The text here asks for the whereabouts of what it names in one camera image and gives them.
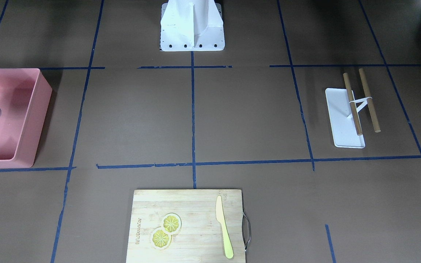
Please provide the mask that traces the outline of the outer wooden rack rod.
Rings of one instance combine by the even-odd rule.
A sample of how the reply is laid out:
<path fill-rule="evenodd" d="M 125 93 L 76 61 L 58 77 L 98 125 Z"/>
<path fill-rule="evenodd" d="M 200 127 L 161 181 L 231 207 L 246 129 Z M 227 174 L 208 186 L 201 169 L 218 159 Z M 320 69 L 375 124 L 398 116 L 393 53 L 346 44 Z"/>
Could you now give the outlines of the outer wooden rack rod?
<path fill-rule="evenodd" d="M 366 73 L 365 73 L 363 68 L 359 68 L 358 71 L 359 71 L 359 75 L 360 75 L 361 84 L 362 84 L 362 87 L 363 87 L 363 90 L 364 90 L 364 95 L 365 95 L 365 98 L 366 98 L 366 101 L 367 101 L 368 110 L 370 112 L 371 121 L 372 121 L 374 131 L 376 133 L 379 133 L 379 132 L 381 132 L 381 128 L 380 128 L 380 125 L 379 125 L 378 117 L 376 115 L 376 108 L 375 108 L 375 105 L 373 103 L 373 98 L 371 96 L 370 88 L 369 88 L 368 81 L 367 81 L 367 78 L 366 78 Z"/>

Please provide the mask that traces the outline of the inner wooden rack rod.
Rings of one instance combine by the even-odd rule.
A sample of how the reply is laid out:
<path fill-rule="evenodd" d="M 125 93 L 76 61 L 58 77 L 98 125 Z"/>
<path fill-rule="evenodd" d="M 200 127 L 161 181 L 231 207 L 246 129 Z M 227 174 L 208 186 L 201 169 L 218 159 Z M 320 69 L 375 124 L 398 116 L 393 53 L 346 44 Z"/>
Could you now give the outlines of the inner wooden rack rod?
<path fill-rule="evenodd" d="M 351 83 L 350 83 L 348 73 L 343 73 L 343 78 L 344 78 L 346 93 L 347 93 L 348 100 L 349 100 L 349 107 L 350 107 L 350 110 L 351 110 L 352 120 L 353 120 L 354 127 L 355 127 L 355 130 L 356 130 L 356 135 L 361 136 L 363 134 L 363 131 L 362 131 L 362 128 L 361 128 L 361 123 L 360 123 L 360 119 L 359 119 L 358 112 L 357 112 L 357 106 L 356 106 L 356 102 L 355 102 L 354 95 L 353 95 L 353 92 L 352 92 Z"/>

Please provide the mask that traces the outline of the lemon slice near logo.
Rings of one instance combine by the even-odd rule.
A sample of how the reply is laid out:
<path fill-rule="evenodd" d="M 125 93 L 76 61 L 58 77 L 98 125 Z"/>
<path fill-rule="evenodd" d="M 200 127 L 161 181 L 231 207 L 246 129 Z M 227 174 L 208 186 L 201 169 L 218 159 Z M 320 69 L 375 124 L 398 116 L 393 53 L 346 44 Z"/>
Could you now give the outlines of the lemon slice near logo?
<path fill-rule="evenodd" d="M 164 250 L 170 246 L 172 235 L 163 228 L 156 228 L 151 234 L 150 241 L 154 249 Z"/>

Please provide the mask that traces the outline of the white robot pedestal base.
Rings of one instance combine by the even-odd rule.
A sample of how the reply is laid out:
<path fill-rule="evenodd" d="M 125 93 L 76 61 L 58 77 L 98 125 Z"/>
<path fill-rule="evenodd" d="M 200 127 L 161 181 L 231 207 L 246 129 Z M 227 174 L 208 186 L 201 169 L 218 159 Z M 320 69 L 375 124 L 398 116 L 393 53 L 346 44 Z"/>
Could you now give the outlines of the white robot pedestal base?
<path fill-rule="evenodd" d="M 225 48 L 222 0 L 169 0 L 162 4 L 163 52 L 214 52 Z"/>

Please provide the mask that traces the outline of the white towel rack tray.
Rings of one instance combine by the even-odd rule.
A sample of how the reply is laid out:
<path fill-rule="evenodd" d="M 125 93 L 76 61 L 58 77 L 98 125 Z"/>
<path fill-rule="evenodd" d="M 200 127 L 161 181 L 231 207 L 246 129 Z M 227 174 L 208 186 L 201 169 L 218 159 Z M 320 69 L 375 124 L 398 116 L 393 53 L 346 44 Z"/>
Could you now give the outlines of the white towel rack tray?
<path fill-rule="evenodd" d="M 354 125 L 346 89 L 327 88 L 326 103 L 333 142 L 337 148 L 364 148 L 364 137 L 359 136 Z"/>

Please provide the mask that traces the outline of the pink plastic bin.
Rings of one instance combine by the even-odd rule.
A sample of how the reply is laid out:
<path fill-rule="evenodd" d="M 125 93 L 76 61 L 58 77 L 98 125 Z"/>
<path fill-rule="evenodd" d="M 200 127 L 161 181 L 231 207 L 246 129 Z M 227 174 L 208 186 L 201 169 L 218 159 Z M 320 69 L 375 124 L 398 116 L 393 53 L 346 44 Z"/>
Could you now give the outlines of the pink plastic bin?
<path fill-rule="evenodd" d="M 33 166 L 51 94 L 38 68 L 0 69 L 0 169 Z"/>

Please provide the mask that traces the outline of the yellow plastic knife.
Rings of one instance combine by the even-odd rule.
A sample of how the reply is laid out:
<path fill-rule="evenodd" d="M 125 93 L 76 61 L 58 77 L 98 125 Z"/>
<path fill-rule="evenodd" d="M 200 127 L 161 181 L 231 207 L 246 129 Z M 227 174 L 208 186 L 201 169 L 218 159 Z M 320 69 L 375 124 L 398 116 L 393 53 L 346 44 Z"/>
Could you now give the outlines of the yellow plastic knife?
<path fill-rule="evenodd" d="M 224 255 L 227 259 L 232 259 L 234 257 L 234 251 L 233 251 L 232 242 L 228 233 L 227 223 L 224 217 L 223 202 L 222 202 L 222 197 L 220 195 L 216 197 L 215 214 L 216 214 L 216 219 L 220 223 L 220 226 L 221 226 L 221 233 L 222 233 L 223 246 L 224 246 Z"/>

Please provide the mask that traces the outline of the bamboo cutting board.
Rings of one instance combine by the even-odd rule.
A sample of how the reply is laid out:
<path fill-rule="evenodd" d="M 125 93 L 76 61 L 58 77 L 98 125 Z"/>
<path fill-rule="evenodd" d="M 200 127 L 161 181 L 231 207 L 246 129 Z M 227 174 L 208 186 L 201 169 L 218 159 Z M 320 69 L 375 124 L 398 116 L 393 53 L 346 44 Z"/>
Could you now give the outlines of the bamboo cutting board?
<path fill-rule="evenodd" d="M 234 257 L 224 255 L 216 198 L 222 197 L 224 217 Z M 162 227 L 167 213 L 181 217 L 182 228 L 164 250 L 154 249 L 150 237 Z M 135 190 L 125 261 L 127 263 L 245 263 L 243 195 L 239 189 Z"/>

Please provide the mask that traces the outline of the wooden rack rod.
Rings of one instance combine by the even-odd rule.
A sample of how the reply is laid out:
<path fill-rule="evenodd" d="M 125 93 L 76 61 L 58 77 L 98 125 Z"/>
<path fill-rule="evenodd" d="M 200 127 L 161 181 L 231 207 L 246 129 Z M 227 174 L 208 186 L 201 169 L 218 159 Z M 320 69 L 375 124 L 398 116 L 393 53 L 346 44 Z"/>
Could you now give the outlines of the wooden rack rod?
<path fill-rule="evenodd" d="M 353 95 L 353 92 L 352 92 L 351 83 L 350 83 L 348 73 L 343 73 L 343 78 L 344 78 L 346 93 L 347 93 L 348 100 L 349 100 L 349 107 L 350 107 L 350 110 L 351 110 L 352 120 L 353 120 L 354 127 L 355 127 L 355 130 L 356 130 L 356 135 L 361 136 L 363 134 L 363 131 L 362 131 L 362 128 L 361 128 L 361 123 L 360 123 L 360 119 L 359 119 L 358 112 L 357 112 L 357 106 L 356 106 L 356 102 L 355 102 L 354 95 Z"/>
<path fill-rule="evenodd" d="M 363 90 L 364 90 L 364 95 L 365 95 L 365 98 L 366 98 L 366 101 L 367 101 L 368 110 L 370 112 L 371 121 L 372 121 L 374 131 L 376 133 L 379 133 L 379 132 L 381 132 L 381 128 L 380 128 L 380 125 L 379 125 L 378 117 L 376 115 L 376 108 L 375 108 L 375 105 L 373 103 L 373 98 L 371 96 L 370 88 L 369 88 L 368 81 L 367 81 L 367 78 L 366 78 L 366 73 L 365 73 L 363 68 L 359 68 L 358 71 L 359 71 L 359 75 L 360 75 L 361 84 L 362 84 L 362 87 L 363 87 Z"/>

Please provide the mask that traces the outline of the lemon slice near knife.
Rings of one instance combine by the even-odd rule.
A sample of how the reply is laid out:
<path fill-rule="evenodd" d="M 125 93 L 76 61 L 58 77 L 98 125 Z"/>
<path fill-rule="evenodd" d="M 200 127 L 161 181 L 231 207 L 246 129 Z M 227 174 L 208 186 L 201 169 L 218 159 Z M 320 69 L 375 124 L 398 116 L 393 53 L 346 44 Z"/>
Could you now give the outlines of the lemon slice near knife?
<path fill-rule="evenodd" d="M 181 217 L 176 213 L 167 213 L 162 218 L 162 230 L 169 235 L 176 235 L 182 228 Z"/>

